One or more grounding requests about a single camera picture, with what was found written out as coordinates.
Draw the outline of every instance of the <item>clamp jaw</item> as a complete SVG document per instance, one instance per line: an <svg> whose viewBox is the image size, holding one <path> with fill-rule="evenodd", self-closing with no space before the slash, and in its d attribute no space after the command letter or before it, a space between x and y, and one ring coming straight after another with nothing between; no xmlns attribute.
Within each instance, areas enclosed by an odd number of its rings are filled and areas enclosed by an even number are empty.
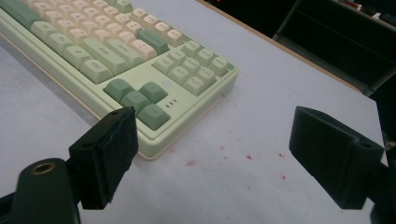
<svg viewBox="0 0 396 224"><path fill-rule="evenodd" d="M107 114L69 148L70 159L27 166L0 199L0 224L80 223L78 207L104 209L138 150L132 107Z"/></svg>
<svg viewBox="0 0 396 224"><path fill-rule="evenodd" d="M370 198L372 214L396 218L396 147L386 151L386 166L380 145L323 112L297 106L289 148L340 208L362 209Z"/></svg>

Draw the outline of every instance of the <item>green keyboard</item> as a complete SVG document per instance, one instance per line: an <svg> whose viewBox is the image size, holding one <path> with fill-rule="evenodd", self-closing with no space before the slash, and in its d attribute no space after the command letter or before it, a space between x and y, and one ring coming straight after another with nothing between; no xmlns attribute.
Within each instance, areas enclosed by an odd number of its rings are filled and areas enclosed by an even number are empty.
<svg viewBox="0 0 396 224"><path fill-rule="evenodd" d="M229 93L238 74L130 0L0 0L0 32L97 118L133 106L146 160Z"/></svg>

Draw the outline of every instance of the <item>green keycap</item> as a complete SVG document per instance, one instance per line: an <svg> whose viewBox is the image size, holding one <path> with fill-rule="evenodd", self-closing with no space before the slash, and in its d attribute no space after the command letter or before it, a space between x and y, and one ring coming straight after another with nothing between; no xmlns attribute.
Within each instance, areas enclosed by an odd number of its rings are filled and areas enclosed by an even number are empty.
<svg viewBox="0 0 396 224"><path fill-rule="evenodd" d="M0 8L28 30L30 30L33 22L42 21L36 12L21 1L2 0L0 1Z"/></svg>
<svg viewBox="0 0 396 224"><path fill-rule="evenodd" d="M125 72L130 67L119 55L93 38L85 38L81 45L93 58L104 64L114 76Z"/></svg>
<svg viewBox="0 0 396 224"><path fill-rule="evenodd" d="M195 60L198 61L202 66L208 66L212 62L215 54L208 49L201 49L195 56Z"/></svg>
<svg viewBox="0 0 396 224"><path fill-rule="evenodd" d="M189 40L188 42L186 42L184 44L184 46L181 50L183 52L185 52L187 56L193 58L198 53L200 47L201 47L201 45L199 45L197 42L195 42L193 40Z"/></svg>
<svg viewBox="0 0 396 224"><path fill-rule="evenodd" d="M77 70L79 70L85 61L93 59L91 54L89 54L85 49L82 49L80 46L67 47L64 50L62 57L72 64L73 67L77 68Z"/></svg>
<svg viewBox="0 0 396 224"><path fill-rule="evenodd" d="M114 8L118 9L119 12L122 13L128 13L134 10L130 0L118 0L116 4L114 4Z"/></svg>
<svg viewBox="0 0 396 224"><path fill-rule="evenodd" d="M127 62L131 68L136 67L144 62L136 50L128 47L118 39L108 39L106 46L117 53L123 60L125 60L125 62Z"/></svg>
<svg viewBox="0 0 396 224"><path fill-rule="evenodd" d="M152 46L158 55L169 50L167 42L150 30L141 30L136 37Z"/></svg>
<svg viewBox="0 0 396 224"><path fill-rule="evenodd" d="M133 106L138 114L146 105L149 105L149 99L140 91L130 91L121 100L122 106Z"/></svg>
<svg viewBox="0 0 396 224"><path fill-rule="evenodd" d="M105 93L107 93L111 98L113 98L115 101L120 102L121 99L130 91L134 91L134 88L132 88L126 81L120 78L115 78L111 80L106 86L105 89L103 90Z"/></svg>
<svg viewBox="0 0 396 224"><path fill-rule="evenodd" d="M210 70L207 67L201 67L201 69L196 74L196 76L198 78L200 78L206 84L207 88L216 82L215 72L213 72L212 70Z"/></svg>
<svg viewBox="0 0 396 224"><path fill-rule="evenodd" d="M206 90L206 84L198 77L190 77L182 87L195 96L199 96Z"/></svg>
<svg viewBox="0 0 396 224"><path fill-rule="evenodd" d="M217 57L208 66L212 71L215 72L216 76L222 77L227 73L227 61L223 58Z"/></svg>
<svg viewBox="0 0 396 224"><path fill-rule="evenodd" d="M175 50L169 52L168 58L174 61L177 65L180 65L181 63L184 62L184 60L186 60L187 56L185 52L181 50Z"/></svg>
<svg viewBox="0 0 396 224"><path fill-rule="evenodd" d="M117 0L105 0L109 5L114 6L116 4Z"/></svg>
<svg viewBox="0 0 396 224"><path fill-rule="evenodd" d="M74 42L64 34L52 34L47 38L46 44L59 55L62 55L67 47L74 45Z"/></svg>
<svg viewBox="0 0 396 224"><path fill-rule="evenodd" d="M169 58L162 58L157 60L157 62L152 66L167 75L174 67L176 67L176 64Z"/></svg>
<svg viewBox="0 0 396 224"><path fill-rule="evenodd" d="M192 77L192 74L189 71L187 71L185 68L178 66L172 69L172 71L168 74L168 76L172 80L174 80L178 85L181 85L184 82L186 82L187 79Z"/></svg>
<svg viewBox="0 0 396 224"><path fill-rule="evenodd" d="M151 104L143 108L137 115L137 118L146 124L152 131L157 131L171 117L159 106Z"/></svg>
<svg viewBox="0 0 396 224"><path fill-rule="evenodd" d="M157 104L161 99L168 95L157 83L148 82L139 90L142 92L153 104Z"/></svg>
<svg viewBox="0 0 396 224"><path fill-rule="evenodd" d="M47 40L47 37L49 37L49 35L59 33L58 30L55 29L55 27L53 27L46 21L33 22L30 32L32 32L32 34L37 36L43 42Z"/></svg>
<svg viewBox="0 0 396 224"><path fill-rule="evenodd" d="M114 77L110 70L97 60L86 61L82 64L79 71L94 84L102 83Z"/></svg>
<svg viewBox="0 0 396 224"><path fill-rule="evenodd" d="M193 75L195 75L195 73L197 73L201 68L201 65L193 58L187 58L186 61L181 64L181 66L187 69L187 71Z"/></svg>

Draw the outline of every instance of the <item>white desk surface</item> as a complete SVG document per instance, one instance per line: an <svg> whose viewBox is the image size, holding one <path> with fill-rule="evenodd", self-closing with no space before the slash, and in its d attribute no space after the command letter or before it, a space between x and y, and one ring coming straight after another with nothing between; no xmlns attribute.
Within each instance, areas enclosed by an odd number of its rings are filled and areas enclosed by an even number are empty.
<svg viewBox="0 0 396 224"><path fill-rule="evenodd" d="M289 151L297 105L380 145L375 102L192 0L134 0L236 64L233 91L158 160L136 156L89 223L370 223L373 204L342 210ZM0 42L0 196L19 172L68 147L97 121L7 42Z"/></svg>

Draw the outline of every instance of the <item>mechanical keyboard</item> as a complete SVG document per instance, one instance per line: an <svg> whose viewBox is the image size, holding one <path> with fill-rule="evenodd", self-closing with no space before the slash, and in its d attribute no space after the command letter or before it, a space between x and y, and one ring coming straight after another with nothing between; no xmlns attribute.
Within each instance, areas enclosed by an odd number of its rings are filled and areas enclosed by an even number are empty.
<svg viewBox="0 0 396 224"><path fill-rule="evenodd" d="M238 74L130 0L0 0L0 32L97 118L133 106L146 160L229 93Z"/></svg>

